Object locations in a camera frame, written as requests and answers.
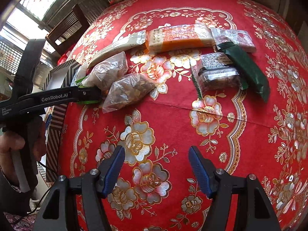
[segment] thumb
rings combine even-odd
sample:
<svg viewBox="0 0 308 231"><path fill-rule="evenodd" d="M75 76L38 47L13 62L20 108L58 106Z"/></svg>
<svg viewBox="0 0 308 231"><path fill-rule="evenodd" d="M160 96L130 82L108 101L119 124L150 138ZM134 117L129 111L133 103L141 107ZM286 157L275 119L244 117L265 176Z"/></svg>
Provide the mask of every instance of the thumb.
<svg viewBox="0 0 308 231"><path fill-rule="evenodd" d="M25 140L12 131L4 132L0 136L0 153L7 153L10 149L19 150L25 146Z"/></svg>

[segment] chair backrest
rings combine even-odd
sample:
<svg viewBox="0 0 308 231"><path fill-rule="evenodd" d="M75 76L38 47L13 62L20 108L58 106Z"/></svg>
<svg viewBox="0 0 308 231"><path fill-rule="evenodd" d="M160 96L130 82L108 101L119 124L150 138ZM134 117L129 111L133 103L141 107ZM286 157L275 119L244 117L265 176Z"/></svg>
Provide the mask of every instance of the chair backrest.
<svg viewBox="0 0 308 231"><path fill-rule="evenodd" d="M62 42L60 45L57 45L55 42L59 37L61 37L68 29L70 29L77 22L80 22L81 28L79 28L72 36ZM46 35L46 40L49 44L60 54L63 55L69 47L71 47L74 43L81 38L83 33L89 27L89 23L84 16L81 8L78 4L76 4L72 11L61 21L58 23L55 28L50 31L49 34Z"/></svg>

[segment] metal bolt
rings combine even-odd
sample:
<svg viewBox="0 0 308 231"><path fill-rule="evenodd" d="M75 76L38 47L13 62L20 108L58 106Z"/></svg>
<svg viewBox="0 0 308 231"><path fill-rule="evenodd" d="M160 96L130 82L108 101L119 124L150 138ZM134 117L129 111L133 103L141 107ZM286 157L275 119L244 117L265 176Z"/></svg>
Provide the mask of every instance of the metal bolt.
<svg viewBox="0 0 308 231"><path fill-rule="evenodd" d="M216 169L216 173L218 173L219 175L224 174L224 170L222 168L218 168Z"/></svg>
<svg viewBox="0 0 308 231"><path fill-rule="evenodd" d="M66 179L66 176L59 176L58 180L59 181L64 181Z"/></svg>
<svg viewBox="0 0 308 231"><path fill-rule="evenodd" d="M254 174L249 174L249 179L255 180L257 177Z"/></svg>
<svg viewBox="0 0 308 231"><path fill-rule="evenodd" d="M94 169L90 170L90 174L91 175L96 175L97 173L98 173L98 169L97 168L94 168Z"/></svg>

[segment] red tablecloth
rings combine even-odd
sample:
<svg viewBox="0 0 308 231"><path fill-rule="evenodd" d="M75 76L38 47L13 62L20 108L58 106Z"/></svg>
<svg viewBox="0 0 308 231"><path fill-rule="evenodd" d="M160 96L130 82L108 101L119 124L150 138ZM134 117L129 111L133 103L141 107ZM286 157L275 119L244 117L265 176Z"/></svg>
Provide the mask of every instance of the red tablecloth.
<svg viewBox="0 0 308 231"><path fill-rule="evenodd" d="M212 48L156 56L128 51L129 72L148 74L159 85L140 103L107 114L97 105L71 103L58 173L79 176L121 144L125 164L113 193L103 200L113 229L199 230L211 201L199 190L187 159L188 148L196 145L230 174L256 174L281 227L292 226L307 202L308 63L280 16L250 0L128 0L92 24L70 58L84 63L133 32L193 23L249 32L257 48L252 58L271 86L268 102L250 89L235 88L208 91L198 100L190 64ZM205 106L222 117L193 110ZM78 208L85 228L81 197ZM235 209L232 202L230 219Z"/></svg>

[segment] bright green package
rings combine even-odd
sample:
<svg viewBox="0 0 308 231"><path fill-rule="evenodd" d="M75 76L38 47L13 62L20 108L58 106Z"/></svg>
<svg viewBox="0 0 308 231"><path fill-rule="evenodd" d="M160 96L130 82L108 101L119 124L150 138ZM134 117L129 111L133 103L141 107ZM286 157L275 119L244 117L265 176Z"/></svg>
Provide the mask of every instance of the bright green package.
<svg viewBox="0 0 308 231"><path fill-rule="evenodd" d="M233 42L224 42L217 45L220 51L224 52L230 60L233 62L235 68L246 79L249 86L252 87L255 92L260 94L262 99L267 102L270 96L270 85L267 77L260 70L258 65L250 58L250 56L241 49L240 46Z"/></svg>

